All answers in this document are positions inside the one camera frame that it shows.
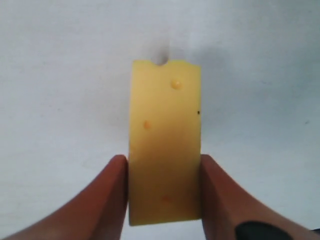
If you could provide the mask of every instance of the cheese surface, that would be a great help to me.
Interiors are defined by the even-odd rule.
[[[201,68],[183,60],[132,67],[129,130],[131,226],[201,217]]]

